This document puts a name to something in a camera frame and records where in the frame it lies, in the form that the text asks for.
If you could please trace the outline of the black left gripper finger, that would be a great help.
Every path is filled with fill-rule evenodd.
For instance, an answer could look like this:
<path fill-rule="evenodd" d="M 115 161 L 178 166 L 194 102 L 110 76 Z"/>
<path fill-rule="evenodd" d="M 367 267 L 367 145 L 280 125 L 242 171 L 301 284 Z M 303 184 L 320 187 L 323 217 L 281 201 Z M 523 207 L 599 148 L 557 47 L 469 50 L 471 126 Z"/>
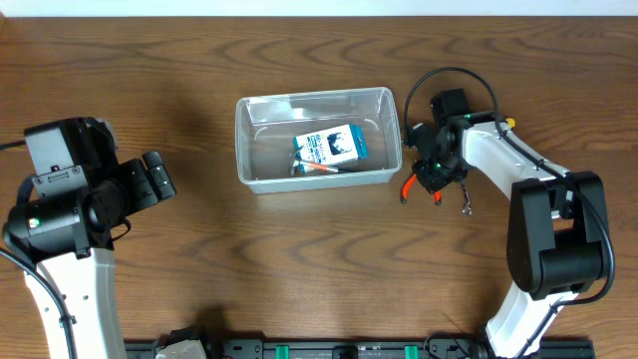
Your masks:
<path fill-rule="evenodd" d="M 163 160 L 157 151 L 144 153 L 143 161 L 148 169 L 154 169 L 163 165 Z"/>
<path fill-rule="evenodd" d="M 149 172 L 158 201 L 163 201 L 176 195 L 173 182 L 163 165 L 154 166 L 149 169 Z"/>

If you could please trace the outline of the red black handled cutters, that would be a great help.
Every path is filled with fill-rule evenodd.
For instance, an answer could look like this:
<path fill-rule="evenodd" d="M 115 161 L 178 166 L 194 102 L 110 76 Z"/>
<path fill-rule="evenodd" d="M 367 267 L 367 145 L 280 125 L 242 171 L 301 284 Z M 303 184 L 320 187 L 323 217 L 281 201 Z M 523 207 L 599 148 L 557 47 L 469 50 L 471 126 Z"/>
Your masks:
<path fill-rule="evenodd" d="M 408 202 L 410 190 L 413 187 L 413 185 L 417 182 L 417 180 L 418 178 L 416 175 L 411 175 L 403 184 L 400 191 L 401 204 L 406 204 Z M 443 203 L 443 197 L 439 191 L 433 192 L 433 198 L 434 198 L 435 205 L 441 205 Z"/>

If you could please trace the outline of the blue white small box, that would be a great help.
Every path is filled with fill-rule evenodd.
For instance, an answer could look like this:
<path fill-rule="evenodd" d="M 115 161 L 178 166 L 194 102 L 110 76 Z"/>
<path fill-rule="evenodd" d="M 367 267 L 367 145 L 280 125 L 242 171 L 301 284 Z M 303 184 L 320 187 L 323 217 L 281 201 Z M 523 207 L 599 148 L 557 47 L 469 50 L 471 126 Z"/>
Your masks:
<path fill-rule="evenodd" d="M 335 166 L 366 159 L 367 143 L 360 126 L 347 124 L 293 139 L 293 155 L 322 165 Z"/>

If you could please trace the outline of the black orange telescopic pickup tool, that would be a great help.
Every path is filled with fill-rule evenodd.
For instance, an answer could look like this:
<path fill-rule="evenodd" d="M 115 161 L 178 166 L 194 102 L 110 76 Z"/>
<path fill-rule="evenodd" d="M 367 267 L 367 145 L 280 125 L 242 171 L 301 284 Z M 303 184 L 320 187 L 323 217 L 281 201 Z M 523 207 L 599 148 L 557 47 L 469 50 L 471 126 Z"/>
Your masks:
<path fill-rule="evenodd" d="M 356 171 L 338 168 L 335 166 L 322 165 L 316 162 L 303 160 L 294 155 L 290 160 L 290 173 L 295 175 L 297 173 L 308 173 L 313 171 L 320 171 L 328 174 L 353 174 Z"/>

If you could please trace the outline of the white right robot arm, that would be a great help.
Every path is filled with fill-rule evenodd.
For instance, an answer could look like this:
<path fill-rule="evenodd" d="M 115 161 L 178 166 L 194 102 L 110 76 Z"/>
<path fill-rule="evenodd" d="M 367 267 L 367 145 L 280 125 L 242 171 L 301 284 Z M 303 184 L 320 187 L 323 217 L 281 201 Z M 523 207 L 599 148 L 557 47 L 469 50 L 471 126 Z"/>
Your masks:
<path fill-rule="evenodd" d="M 469 171 L 483 173 L 509 201 L 507 268 L 512 284 L 467 358 L 533 358 L 560 311 L 595 303 L 616 271 L 601 178 L 573 173 L 534 151 L 511 119 L 462 114 L 406 130 L 420 159 L 416 180 L 431 194 Z"/>

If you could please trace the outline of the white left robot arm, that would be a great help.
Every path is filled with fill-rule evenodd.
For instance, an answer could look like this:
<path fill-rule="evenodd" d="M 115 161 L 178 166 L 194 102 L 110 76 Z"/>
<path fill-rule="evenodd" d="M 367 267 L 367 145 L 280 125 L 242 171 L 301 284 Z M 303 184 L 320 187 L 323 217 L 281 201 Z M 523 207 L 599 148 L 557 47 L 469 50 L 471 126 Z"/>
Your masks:
<path fill-rule="evenodd" d="M 113 228 L 174 196 L 160 154 L 32 156 L 36 168 L 3 228 L 5 256 L 25 273 L 53 358 L 125 358 L 115 296 Z"/>

